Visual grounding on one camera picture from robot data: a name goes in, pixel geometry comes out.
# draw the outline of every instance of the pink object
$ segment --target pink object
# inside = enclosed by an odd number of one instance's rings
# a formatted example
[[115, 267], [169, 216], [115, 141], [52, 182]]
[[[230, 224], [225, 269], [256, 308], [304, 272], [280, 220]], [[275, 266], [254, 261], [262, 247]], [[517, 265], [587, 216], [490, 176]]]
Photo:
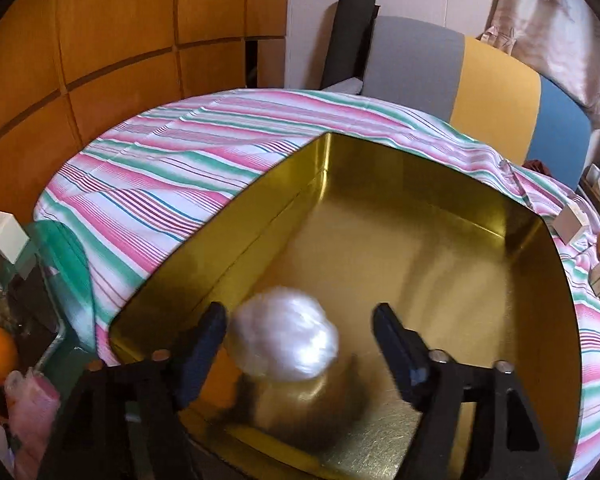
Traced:
[[11, 433], [22, 443], [16, 454], [16, 480], [35, 479], [60, 407], [60, 395], [44, 375], [31, 369], [24, 378], [12, 372], [5, 390], [14, 402], [9, 410]]

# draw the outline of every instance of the multicolored headboard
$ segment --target multicolored headboard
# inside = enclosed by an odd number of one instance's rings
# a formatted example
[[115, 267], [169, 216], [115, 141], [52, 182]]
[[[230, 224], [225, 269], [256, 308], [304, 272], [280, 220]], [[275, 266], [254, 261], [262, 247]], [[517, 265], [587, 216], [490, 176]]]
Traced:
[[517, 164], [542, 160], [575, 189], [590, 123], [554, 83], [503, 52], [448, 28], [379, 16], [362, 95], [424, 112]]

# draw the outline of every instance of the white block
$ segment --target white block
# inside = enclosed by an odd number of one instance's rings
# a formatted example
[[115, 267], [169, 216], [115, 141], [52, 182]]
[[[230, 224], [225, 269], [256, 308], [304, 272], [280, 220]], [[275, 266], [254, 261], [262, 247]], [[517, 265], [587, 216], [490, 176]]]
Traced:
[[567, 205], [554, 219], [552, 227], [565, 244], [571, 245], [587, 230], [589, 218], [575, 202], [567, 200]]
[[28, 241], [29, 237], [15, 217], [0, 211], [0, 254], [15, 264]]
[[589, 285], [591, 286], [593, 293], [597, 297], [600, 297], [600, 263], [589, 271]]

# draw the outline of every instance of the shiny white ball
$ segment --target shiny white ball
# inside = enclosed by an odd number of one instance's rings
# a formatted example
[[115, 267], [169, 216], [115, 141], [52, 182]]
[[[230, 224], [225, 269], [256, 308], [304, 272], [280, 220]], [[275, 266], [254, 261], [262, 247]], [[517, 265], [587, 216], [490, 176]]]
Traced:
[[250, 376], [273, 381], [313, 379], [338, 354], [338, 331], [311, 296], [281, 286], [236, 309], [227, 349]]

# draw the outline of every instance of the blue cushion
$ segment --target blue cushion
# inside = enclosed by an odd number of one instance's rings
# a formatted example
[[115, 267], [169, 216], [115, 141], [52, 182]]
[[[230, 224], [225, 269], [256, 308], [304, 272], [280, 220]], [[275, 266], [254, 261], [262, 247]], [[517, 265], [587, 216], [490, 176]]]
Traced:
[[556, 180], [576, 189], [589, 147], [591, 125], [580, 107], [540, 76], [540, 110], [527, 160], [539, 159]]

